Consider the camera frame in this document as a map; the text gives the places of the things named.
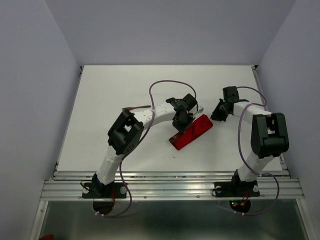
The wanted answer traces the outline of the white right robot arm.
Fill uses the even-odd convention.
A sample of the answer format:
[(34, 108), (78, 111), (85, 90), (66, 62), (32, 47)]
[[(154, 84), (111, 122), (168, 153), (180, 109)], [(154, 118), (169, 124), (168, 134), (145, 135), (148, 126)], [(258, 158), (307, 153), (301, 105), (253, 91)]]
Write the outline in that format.
[[(285, 115), (265, 110), (267, 100), (261, 93), (263, 103), (255, 103), (241, 99), (238, 89), (240, 87), (237, 86), (222, 89), (223, 98), (219, 100), (210, 119), (225, 122), (230, 115), (239, 117), (237, 146), (243, 165), (235, 171), (230, 189), (233, 194), (242, 195), (248, 190), (248, 183), (256, 181), (269, 162), (288, 151), (290, 143)], [(247, 158), (244, 158), (241, 148), (243, 121), (251, 125), (251, 152)]]

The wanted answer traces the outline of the red cloth napkin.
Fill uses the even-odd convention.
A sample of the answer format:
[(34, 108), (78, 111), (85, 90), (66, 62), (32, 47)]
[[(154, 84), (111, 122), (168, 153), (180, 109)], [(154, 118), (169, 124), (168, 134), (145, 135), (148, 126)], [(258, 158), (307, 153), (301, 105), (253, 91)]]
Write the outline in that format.
[(176, 150), (179, 151), (202, 136), (212, 127), (213, 123), (209, 117), (206, 114), (203, 114), (191, 124), (185, 133), (178, 132), (180, 133), (180, 137), (176, 142), (171, 143), (169, 140), (168, 141)]

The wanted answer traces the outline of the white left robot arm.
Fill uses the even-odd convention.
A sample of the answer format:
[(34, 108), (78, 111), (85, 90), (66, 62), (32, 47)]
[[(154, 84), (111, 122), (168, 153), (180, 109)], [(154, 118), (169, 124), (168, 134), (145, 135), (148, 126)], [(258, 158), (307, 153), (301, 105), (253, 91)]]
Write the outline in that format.
[(115, 180), (121, 161), (140, 144), (143, 133), (146, 134), (151, 127), (168, 121), (171, 121), (178, 132), (185, 133), (196, 115), (203, 110), (191, 94), (180, 99), (169, 98), (164, 103), (143, 111), (123, 110), (107, 133), (105, 158), (92, 177), (95, 193), (100, 197), (111, 193), (111, 183)]

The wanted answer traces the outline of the dark wooden fork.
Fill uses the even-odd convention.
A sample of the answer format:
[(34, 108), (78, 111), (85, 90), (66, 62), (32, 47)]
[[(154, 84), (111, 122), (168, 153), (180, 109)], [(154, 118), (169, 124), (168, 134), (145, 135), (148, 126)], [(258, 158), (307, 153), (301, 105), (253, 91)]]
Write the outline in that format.
[(147, 109), (151, 108), (151, 105), (141, 105), (141, 106), (133, 106), (133, 107), (123, 107), (121, 110), (122, 111), (132, 111), (136, 109)]

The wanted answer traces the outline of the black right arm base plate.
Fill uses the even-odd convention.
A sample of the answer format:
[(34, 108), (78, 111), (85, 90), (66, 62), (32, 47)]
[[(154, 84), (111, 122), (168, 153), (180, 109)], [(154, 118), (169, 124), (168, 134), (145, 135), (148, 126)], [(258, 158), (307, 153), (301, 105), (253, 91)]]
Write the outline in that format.
[(238, 185), (231, 181), (216, 181), (211, 194), (217, 198), (259, 197), (260, 191), (257, 181), (240, 182)]

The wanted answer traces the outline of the dark wooden spoon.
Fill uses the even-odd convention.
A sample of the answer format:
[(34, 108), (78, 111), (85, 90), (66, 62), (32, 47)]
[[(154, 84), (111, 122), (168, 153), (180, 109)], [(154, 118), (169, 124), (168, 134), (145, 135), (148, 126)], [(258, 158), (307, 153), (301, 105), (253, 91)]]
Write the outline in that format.
[(179, 139), (180, 135), (181, 135), (180, 133), (175, 134), (174, 136), (172, 136), (172, 137), (169, 139), (169, 142), (170, 142), (170, 143), (175, 143), (175, 142)]

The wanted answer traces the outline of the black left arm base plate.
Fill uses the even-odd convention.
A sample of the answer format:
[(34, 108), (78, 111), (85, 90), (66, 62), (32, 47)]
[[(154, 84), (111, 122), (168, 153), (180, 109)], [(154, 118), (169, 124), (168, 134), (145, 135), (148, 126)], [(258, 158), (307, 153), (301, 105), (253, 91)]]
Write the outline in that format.
[(125, 199), (127, 189), (122, 182), (112, 182), (97, 189), (92, 182), (81, 182), (83, 199)]

